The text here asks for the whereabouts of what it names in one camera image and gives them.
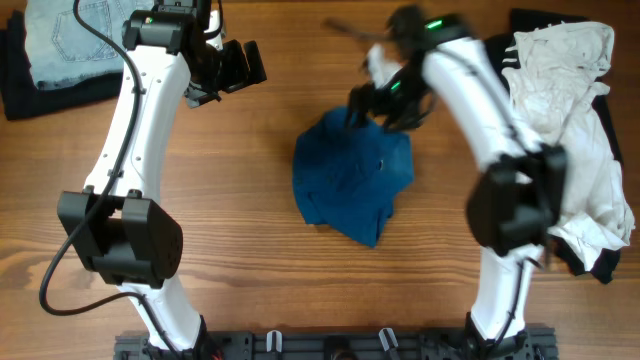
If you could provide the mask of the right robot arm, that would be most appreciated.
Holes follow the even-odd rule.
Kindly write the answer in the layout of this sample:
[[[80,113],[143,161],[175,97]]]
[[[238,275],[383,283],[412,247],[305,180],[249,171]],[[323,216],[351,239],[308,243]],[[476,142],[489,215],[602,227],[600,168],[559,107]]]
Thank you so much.
[[[444,102],[475,157],[479,177],[466,218],[481,248],[476,300],[461,328],[429,328],[412,335],[381,330],[388,359],[555,359],[555,331],[527,325],[524,309],[533,273],[548,262],[549,229],[559,220],[568,157],[515,118],[508,94],[484,44],[456,14],[427,17],[420,7],[398,8],[386,30],[400,61],[372,50],[369,81],[349,96],[345,125],[383,116],[392,131],[420,127]]]

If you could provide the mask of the dark blue polo shirt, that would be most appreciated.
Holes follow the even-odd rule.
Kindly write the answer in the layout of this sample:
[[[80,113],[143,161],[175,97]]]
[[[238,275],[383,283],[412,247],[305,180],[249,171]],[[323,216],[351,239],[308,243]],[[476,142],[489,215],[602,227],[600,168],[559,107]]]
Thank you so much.
[[[371,119],[348,128],[346,117],[346,107],[333,108],[298,136],[293,194],[307,224],[328,225],[374,248],[397,195],[414,181],[411,139]]]

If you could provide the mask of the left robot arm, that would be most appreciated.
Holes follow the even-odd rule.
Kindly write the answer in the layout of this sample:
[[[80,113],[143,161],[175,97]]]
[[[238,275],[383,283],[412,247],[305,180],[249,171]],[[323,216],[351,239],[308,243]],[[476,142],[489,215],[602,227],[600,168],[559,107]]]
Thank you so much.
[[[58,202],[63,249],[133,303],[148,330],[136,357],[220,359],[179,279],[183,231],[161,207],[160,183],[179,104],[263,82],[258,46],[226,38],[220,2],[158,1],[130,15],[115,50],[124,70],[106,141],[82,190]]]

